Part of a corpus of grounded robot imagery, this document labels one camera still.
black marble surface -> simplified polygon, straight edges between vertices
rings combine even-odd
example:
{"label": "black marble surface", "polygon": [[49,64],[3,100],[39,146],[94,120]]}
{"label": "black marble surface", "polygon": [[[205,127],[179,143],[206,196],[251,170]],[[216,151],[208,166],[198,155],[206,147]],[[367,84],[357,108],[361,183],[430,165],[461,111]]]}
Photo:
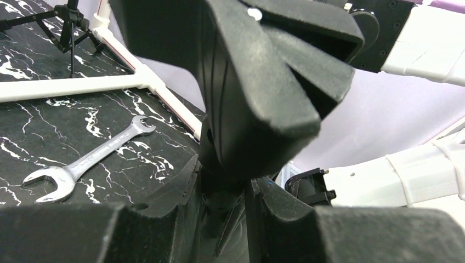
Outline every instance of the black marble surface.
{"label": "black marble surface", "polygon": [[[0,1],[1,19],[51,9],[40,0]],[[60,33],[59,19],[47,20],[47,26],[54,34]],[[70,54],[59,52],[36,24],[0,33],[0,43],[1,82],[69,75]],[[80,77],[130,73],[109,50],[96,53],[89,39],[76,48],[75,58]],[[201,117],[200,110],[184,103]],[[0,104],[0,206],[32,204],[54,191],[49,182],[28,188],[20,184],[29,173],[44,166],[65,166],[76,161],[121,132],[135,115],[154,119],[154,134],[134,138],[88,170],[67,203],[140,202],[181,170],[199,145],[176,116],[146,89]]]}

silver wrench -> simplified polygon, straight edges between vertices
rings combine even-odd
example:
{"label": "silver wrench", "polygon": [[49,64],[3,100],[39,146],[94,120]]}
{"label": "silver wrench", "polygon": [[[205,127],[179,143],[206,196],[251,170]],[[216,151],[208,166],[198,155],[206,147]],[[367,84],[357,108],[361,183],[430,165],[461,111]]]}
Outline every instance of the silver wrench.
{"label": "silver wrench", "polygon": [[67,200],[71,196],[76,182],[88,169],[132,138],[138,135],[150,135],[155,131],[155,126],[148,127],[142,123],[144,119],[147,119],[147,117],[141,115],[135,116],[131,124],[124,131],[65,167],[44,167],[31,173],[22,181],[22,186],[27,186],[41,180],[48,180],[55,185],[56,190],[37,199],[35,204],[55,203]]}

white dot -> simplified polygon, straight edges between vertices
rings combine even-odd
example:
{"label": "white dot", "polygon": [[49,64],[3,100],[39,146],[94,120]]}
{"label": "white dot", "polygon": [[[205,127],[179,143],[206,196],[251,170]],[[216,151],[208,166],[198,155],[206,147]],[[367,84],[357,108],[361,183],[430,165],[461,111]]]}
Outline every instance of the white dot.
{"label": "white dot", "polygon": [[260,12],[257,8],[249,8],[247,9],[247,13],[249,16],[255,18],[255,21],[259,21],[263,17],[262,12]]}

white backdrop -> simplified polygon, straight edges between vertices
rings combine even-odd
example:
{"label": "white backdrop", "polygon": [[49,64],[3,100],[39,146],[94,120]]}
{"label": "white backdrop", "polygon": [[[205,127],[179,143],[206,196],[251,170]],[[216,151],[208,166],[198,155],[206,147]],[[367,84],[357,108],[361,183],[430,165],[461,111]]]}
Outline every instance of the white backdrop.
{"label": "white backdrop", "polygon": [[[66,0],[46,0],[50,5]],[[81,0],[90,20],[98,0]],[[110,29],[122,39],[112,18]],[[143,59],[168,87],[205,109],[186,70]],[[357,164],[422,144],[465,116],[465,88],[416,77],[358,71],[344,102],[322,124],[320,136],[294,160],[301,170]]]}

black clamp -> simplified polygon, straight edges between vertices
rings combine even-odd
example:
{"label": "black clamp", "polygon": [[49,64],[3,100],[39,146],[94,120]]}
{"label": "black clamp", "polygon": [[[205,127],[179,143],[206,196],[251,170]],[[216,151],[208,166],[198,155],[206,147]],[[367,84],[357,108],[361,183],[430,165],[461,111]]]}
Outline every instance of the black clamp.
{"label": "black clamp", "polygon": [[286,181],[284,189],[313,207],[315,205],[331,205],[336,198],[335,190],[326,190],[324,175],[326,172],[320,168],[295,175]]}

